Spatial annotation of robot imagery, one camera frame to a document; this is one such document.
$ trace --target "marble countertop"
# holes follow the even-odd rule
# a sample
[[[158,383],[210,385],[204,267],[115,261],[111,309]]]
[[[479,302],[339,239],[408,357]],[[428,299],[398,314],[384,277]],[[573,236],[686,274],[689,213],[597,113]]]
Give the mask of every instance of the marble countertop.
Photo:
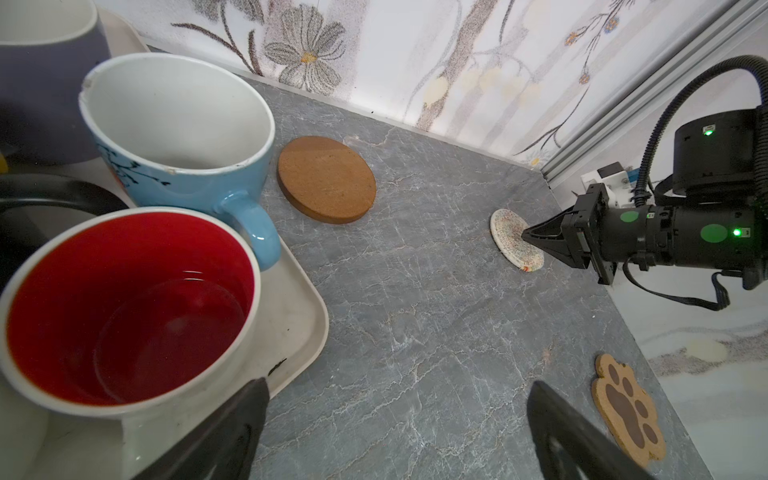
[[[251,478],[540,478],[525,417],[543,379],[602,432],[594,358],[634,367],[655,399],[667,457],[658,478],[709,477],[592,270],[547,256],[523,273],[488,221],[558,212],[538,172],[252,82],[272,108],[276,152],[295,137],[342,141],[378,192],[347,225],[295,210],[275,181],[263,204],[330,315],[325,349],[271,403]]]

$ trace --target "purple mug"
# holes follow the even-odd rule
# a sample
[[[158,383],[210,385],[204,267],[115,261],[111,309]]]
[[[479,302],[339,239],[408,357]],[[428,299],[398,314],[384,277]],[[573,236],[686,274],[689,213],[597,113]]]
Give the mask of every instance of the purple mug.
[[[108,58],[92,0],[0,0],[0,141],[40,164],[98,157],[78,93]]]

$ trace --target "black cable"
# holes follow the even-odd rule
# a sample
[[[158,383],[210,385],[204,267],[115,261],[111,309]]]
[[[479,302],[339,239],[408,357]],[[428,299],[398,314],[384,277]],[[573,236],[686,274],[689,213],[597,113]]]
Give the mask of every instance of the black cable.
[[[656,149],[659,146],[659,140],[667,128],[672,116],[677,112],[680,106],[702,85],[712,80],[717,75],[731,70],[746,70],[755,77],[757,85],[760,88],[760,103],[756,109],[756,129],[755,129],[755,149],[754,149],[754,170],[755,187],[757,200],[760,204],[768,206],[768,61],[765,58],[756,55],[741,55],[739,57],[728,58],[722,62],[708,68],[698,77],[693,79],[680,93],[672,99],[672,102],[661,114],[656,123],[653,133],[650,135],[648,144],[643,153],[643,161],[640,165],[640,171],[637,172],[637,184],[633,190],[635,207],[642,207],[645,201],[651,196],[646,191],[648,185],[650,166],[654,161]]]
[[[675,296],[675,295],[667,295],[666,293],[654,292],[653,290],[649,290],[644,286],[640,285],[637,282],[637,280],[634,279],[634,277],[629,271],[628,261],[624,262],[624,265],[621,267],[621,269],[624,271],[624,275],[627,277],[627,280],[632,282],[632,284],[635,285],[636,287],[639,287],[648,293],[652,293],[656,296],[660,296],[667,300],[672,300],[673,302],[682,303],[684,305],[700,306],[702,308],[706,308],[707,310],[713,310],[714,312],[718,312],[730,305],[728,290],[725,290],[725,287],[722,284],[720,284],[720,282],[717,281],[717,276],[723,275],[723,272],[715,272],[712,274],[712,285],[715,287],[715,298],[717,298],[717,301],[710,302],[709,300],[702,300],[701,298],[695,298],[692,296]]]

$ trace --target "cork coaster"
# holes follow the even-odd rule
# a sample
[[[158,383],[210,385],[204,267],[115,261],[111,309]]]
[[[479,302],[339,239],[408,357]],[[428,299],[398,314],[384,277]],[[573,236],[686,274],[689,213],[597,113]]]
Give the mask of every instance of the cork coaster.
[[[326,223],[349,223],[373,206],[376,179],[355,151],[325,137],[299,137],[280,152],[277,183],[298,211]]]
[[[667,443],[656,406],[637,384],[632,368],[607,353],[594,365],[598,378],[592,382],[592,399],[621,449],[643,468],[651,459],[663,459]]]

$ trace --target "gray flower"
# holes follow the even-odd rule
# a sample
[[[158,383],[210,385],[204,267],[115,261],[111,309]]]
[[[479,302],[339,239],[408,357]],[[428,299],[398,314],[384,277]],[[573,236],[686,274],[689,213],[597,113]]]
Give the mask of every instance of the gray flower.
[[[341,77],[326,62],[344,55],[339,22],[323,27],[323,16],[317,8],[305,4],[288,8],[280,17],[283,41],[269,43],[264,54],[278,65],[286,65],[278,80],[296,88],[330,95]]]
[[[228,0],[238,10],[245,14],[248,20],[264,23],[264,12],[259,0]],[[227,0],[192,0],[192,5],[197,13],[205,15],[212,22],[219,21],[219,11]]]
[[[553,152],[548,148],[532,148],[525,155],[524,163],[531,165],[532,167],[542,168],[549,162],[549,159],[553,157]]]

